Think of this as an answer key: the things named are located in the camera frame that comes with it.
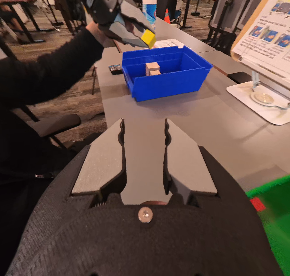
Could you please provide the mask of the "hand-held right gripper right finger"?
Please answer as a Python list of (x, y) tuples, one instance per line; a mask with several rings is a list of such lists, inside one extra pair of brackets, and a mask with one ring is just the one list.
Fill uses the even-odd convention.
[(168, 118), (164, 133), (165, 194), (181, 195), (184, 204), (196, 195), (216, 196), (217, 188), (196, 141)]

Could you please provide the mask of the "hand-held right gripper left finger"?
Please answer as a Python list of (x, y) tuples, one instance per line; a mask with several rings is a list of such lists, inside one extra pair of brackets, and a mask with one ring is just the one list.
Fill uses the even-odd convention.
[(108, 196), (126, 186), (125, 124), (120, 118), (89, 147), (72, 195)]

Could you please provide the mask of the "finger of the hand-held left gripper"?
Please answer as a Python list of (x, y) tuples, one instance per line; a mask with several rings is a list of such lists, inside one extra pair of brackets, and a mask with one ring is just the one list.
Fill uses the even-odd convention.
[(146, 30), (155, 34), (155, 30), (146, 19), (142, 11), (135, 5), (123, 0), (120, 4), (121, 15), (129, 21), (139, 32), (144, 33)]
[(148, 48), (140, 39), (143, 33), (139, 32), (134, 26), (133, 32), (131, 32), (127, 30), (125, 22), (115, 21), (110, 25), (109, 30), (119, 37), (124, 44)]

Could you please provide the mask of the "yellow cube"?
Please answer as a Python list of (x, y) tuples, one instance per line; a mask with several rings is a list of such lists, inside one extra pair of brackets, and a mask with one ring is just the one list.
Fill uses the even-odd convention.
[(149, 49), (152, 49), (156, 43), (156, 36), (155, 34), (150, 31), (149, 29), (146, 29), (142, 36), (141, 36), (141, 41), (143, 43), (145, 43), (145, 45), (149, 48)]

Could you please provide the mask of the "large wooden cube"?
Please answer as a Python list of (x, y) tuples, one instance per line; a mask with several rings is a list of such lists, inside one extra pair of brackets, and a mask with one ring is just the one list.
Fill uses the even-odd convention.
[(146, 76), (150, 76), (150, 72), (160, 72), (160, 66), (157, 62), (150, 62), (145, 64)]

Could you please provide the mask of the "blue plastic bin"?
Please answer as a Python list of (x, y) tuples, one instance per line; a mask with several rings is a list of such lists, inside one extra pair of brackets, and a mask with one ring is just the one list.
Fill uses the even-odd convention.
[[(145, 64), (157, 62), (161, 75), (146, 76)], [(137, 102), (199, 91), (213, 65), (187, 46), (127, 51), (122, 70)]]

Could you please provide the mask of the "red cube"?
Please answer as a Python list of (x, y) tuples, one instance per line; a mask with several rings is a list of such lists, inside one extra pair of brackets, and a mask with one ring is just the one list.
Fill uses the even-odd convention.
[(254, 197), (254, 198), (250, 199), (250, 202), (252, 203), (252, 205), (254, 206), (254, 208), (256, 209), (257, 212), (262, 212), (262, 211), (266, 210), (266, 206), (263, 204), (263, 202), (258, 197)]

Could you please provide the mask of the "green plastic bin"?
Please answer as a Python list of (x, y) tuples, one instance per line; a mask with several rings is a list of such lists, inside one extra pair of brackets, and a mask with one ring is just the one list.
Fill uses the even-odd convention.
[(266, 210), (257, 212), (271, 250), (284, 275), (290, 275), (290, 175), (246, 191), (258, 197)]

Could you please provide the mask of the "person's left forearm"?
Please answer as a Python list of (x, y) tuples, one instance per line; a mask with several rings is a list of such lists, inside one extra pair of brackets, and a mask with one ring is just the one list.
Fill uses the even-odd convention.
[(1, 109), (38, 104), (62, 95), (101, 59), (103, 50), (104, 47), (83, 28), (69, 42), (35, 61), (1, 59)]

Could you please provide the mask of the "white wipes canister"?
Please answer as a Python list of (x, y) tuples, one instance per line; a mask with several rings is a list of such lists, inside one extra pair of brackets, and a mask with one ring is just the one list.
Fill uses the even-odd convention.
[(142, 0), (142, 12), (152, 28), (156, 28), (157, 0)]

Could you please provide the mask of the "printed paper sheet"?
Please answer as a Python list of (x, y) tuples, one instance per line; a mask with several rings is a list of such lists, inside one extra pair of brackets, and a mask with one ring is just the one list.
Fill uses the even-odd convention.
[(165, 48), (165, 47), (178, 47), (179, 49), (182, 49), (185, 44), (178, 41), (177, 39), (166, 39), (166, 40), (158, 40), (155, 42), (154, 48)]

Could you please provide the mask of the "black office chair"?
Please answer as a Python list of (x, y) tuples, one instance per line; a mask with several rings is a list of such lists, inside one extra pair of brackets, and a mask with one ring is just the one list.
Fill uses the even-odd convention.
[(43, 139), (52, 139), (60, 148), (67, 150), (72, 143), (62, 143), (57, 134), (73, 129), (81, 124), (81, 118), (77, 114), (67, 114), (42, 119), (38, 122), (27, 123)]

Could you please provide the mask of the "person's torso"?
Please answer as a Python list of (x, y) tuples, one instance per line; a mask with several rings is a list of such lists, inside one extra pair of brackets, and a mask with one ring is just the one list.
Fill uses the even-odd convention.
[(5, 275), (14, 258), (39, 198), (52, 178), (75, 156), (41, 138), (12, 112), (14, 108), (18, 106), (1, 99), (1, 275)]

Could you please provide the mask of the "grey folding tables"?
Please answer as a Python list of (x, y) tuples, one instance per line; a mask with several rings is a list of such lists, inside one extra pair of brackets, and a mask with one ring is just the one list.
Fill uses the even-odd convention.
[(210, 46), (230, 55), (232, 45), (261, 0), (216, 0), (209, 22)]

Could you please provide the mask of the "instruction board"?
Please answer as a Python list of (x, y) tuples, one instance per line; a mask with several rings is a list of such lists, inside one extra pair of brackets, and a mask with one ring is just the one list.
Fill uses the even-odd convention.
[(261, 0), (231, 48), (231, 57), (289, 81), (290, 0)]

